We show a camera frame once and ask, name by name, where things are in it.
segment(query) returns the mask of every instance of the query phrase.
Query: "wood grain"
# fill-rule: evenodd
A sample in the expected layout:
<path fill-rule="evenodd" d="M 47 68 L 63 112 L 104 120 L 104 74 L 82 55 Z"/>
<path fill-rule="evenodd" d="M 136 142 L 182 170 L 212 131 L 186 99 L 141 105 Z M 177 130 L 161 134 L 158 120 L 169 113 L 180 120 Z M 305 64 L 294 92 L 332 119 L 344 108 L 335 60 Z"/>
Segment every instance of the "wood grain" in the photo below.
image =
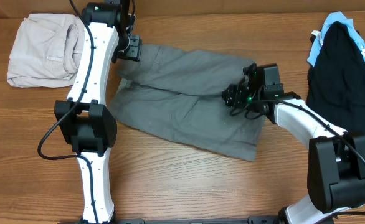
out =
<path fill-rule="evenodd" d="M 88 2 L 75 0 L 78 9 Z M 22 18 L 31 13 L 74 14 L 66 0 L 0 0 L 0 18 Z M 287 12 L 365 11 L 365 0 L 138 0 L 136 14 L 144 16 L 188 16 L 201 14 L 248 14 Z"/>
<path fill-rule="evenodd" d="M 365 40 L 365 12 L 347 12 Z M 312 30 L 326 13 L 157 16 L 138 20 L 145 44 L 203 49 L 278 63 L 286 91 L 306 97 Z M 0 224 L 78 220 L 83 212 L 77 161 L 45 161 L 37 144 L 55 122 L 55 100 L 69 88 L 12 88 L 7 64 L 21 19 L 0 19 Z M 112 67 L 107 96 L 119 79 Z M 119 124 L 110 159 L 118 218 L 245 218 L 277 214 L 306 195 L 307 151 L 266 122 L 255 162 L 168 142 Z M 70 154 L 59 130 L 48 155 Z M 365 223 L 365 217 L 337 223 Z"/>

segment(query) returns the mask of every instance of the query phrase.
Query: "gray cloth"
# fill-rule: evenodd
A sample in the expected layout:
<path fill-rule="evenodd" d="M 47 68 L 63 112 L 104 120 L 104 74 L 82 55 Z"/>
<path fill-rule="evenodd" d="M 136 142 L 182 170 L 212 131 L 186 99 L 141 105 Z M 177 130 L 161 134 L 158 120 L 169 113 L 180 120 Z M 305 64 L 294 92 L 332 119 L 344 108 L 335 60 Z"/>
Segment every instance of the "gray cloth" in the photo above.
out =
<path fill-rule="evenodd" d="M 118 67 L 118 75 L 133 84 L 119 90 L 109 110 L 119 122 L 155 136 L 253 161 L 265 117 L 231 117 L 221 98 L 253 62 L 143 45 L 140 62 L 122 61 Z"/>

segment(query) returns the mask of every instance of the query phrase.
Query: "table surface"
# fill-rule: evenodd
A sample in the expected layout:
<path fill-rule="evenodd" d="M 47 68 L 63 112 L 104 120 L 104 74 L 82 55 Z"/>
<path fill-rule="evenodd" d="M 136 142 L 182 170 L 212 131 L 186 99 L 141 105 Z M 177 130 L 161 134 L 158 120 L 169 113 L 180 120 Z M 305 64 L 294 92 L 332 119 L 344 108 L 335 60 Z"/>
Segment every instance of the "table surface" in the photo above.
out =
<path fill-rule="evenodd" d="M 241 14 L 139 18 L 145 44 L 203 49 L 277 63 L 285 91 L 307 96 L 310 34 L 328 14 Z M 365 40 L 365 12 L 347 12 Z M 0 19 L 0 223 L 78 220 L 83 189 L 75 159 L 45 161 L 37 144 L 55 123 L 55 100 L 70 88 L 12 88 L 9 53 L 22 19 Z M 119 78 L 112 65 L 107 97 Z M 274 215 L 307 194 L 307 150 L 266 121 L 255 162 L 177 144 L 118 125 L 110 158 L 110 188 L 118 218 L 147 220 L 247 218 Z M 56 130 L 47 155 L 71 154 Z M 344 217 L 337 223 L 365 223 Z"/>

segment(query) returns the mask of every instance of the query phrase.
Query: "light blue fabric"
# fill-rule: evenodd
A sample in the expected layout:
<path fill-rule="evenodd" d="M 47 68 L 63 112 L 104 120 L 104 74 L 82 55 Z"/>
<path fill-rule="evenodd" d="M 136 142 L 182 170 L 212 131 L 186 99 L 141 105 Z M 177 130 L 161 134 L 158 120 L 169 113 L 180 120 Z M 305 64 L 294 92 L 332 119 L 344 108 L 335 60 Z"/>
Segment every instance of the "light blue fabric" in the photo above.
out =
<path fill-rule="evenodd" d="M 316 59 L 318 54 L 320 53 L 321 47 L 323 45 L 324 36 L 328 31 L 329 27 L 336 21 L 347 26 L 347 30 L 349 31 L 350 37 L 354 40 L 357 47 L 360 49 L 363 59 L 365 61 L 365 41 L 361 38 L 361 36 L 357 33 L 354 29 L 354 24 L 352 19 L 346 18 L 341 12 L 334 12 L 331 13 L 325 20 L 324 25 L 321 29 L 321 34 L 316 36 L 314 40 L 314 44 L 310 51 L 310 56 L 307 59 L 307 62 L 310 63 L 312 66 L 315 65 Z"/>

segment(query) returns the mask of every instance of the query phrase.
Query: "beige cloth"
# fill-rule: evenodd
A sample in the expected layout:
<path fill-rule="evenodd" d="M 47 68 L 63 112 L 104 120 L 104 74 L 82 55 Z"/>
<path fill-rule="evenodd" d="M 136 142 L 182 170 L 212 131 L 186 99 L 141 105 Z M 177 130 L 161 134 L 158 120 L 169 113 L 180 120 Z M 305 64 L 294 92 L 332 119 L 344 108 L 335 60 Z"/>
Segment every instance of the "beige cloth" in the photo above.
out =
<path fill-rule="evenodd" d="M 64 87 L 75 81 L 84 25 L 73 15 L 31 14 L 16 34 L 7 81 L 14 87 Z"/>

